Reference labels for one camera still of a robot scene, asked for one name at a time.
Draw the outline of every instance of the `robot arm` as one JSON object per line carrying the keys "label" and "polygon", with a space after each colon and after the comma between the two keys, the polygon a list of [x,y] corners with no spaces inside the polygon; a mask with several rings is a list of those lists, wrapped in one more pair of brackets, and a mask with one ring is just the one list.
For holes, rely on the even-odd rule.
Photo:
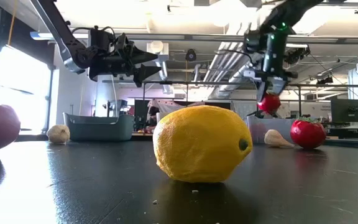
{"label": "robot arm", "polygon": [[114,32],[99,30],[98,27],[88,31],[88,47],[78,41],[68,23],[55,6],[55,0],[30,0],[35,10],[53,35],[59,48],[60,56],[67,69],[75,73],[83,73],[89,68],[88,76],[93,81],[98,75],[114,75],[125,73],[133,75],[135,84],[140,87],[149,76],[159,72],[160,67],[146,67],[135,64],[157,59],[157,55],[139,50],[125,34],[116,38]]}
{"label": "robot arm", "polygon": [[244,52],[263,55],[255,64],[249,63],[244,72],[245,77],[252,78],[257,84],[258,102],[262,101],[269,86],[273,86],[270,92],[279,95],[291,78],[298,77],[297,73],[283,69],[287,37],[295,34],[292,26],[305,12],[322,1],[287,0],[272,10],[259,30],[244,34]]}

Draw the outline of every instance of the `window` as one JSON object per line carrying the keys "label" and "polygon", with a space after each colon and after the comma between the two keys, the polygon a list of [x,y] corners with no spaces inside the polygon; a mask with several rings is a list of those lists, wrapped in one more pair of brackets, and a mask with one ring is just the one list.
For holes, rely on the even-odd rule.
{"label": "window", "polygon": [[22,129],[46,131],[51,71],[11,47],[0,52],[0,104],[13,107]]}

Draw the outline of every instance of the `lemon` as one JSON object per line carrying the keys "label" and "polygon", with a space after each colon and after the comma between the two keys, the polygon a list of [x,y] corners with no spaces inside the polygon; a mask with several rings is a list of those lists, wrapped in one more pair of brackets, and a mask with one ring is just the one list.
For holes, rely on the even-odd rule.
{"label": "lemon", "polygon": [[157,165],[172,179],[221,182],[252,150],[245,122],[233,111],[193,106],[172,112],[153,135]]}

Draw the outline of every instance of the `computer monitor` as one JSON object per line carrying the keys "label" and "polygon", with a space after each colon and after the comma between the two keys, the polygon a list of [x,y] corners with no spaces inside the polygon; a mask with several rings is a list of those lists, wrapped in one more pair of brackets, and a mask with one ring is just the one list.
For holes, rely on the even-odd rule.
{"label": "computer monitor", "polygon": [[358,122],[358,100],[331,100],[333,122]]}

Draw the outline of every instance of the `table surface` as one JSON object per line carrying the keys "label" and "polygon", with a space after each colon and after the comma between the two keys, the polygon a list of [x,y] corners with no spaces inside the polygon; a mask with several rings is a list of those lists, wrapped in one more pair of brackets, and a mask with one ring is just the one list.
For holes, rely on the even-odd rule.
{"label": "table surface", "polygon": [[0,150],[0,223],[358,223],[358,149],[320,149],[256,146],[227,181],[187,184],[150,141],[17,142]]}

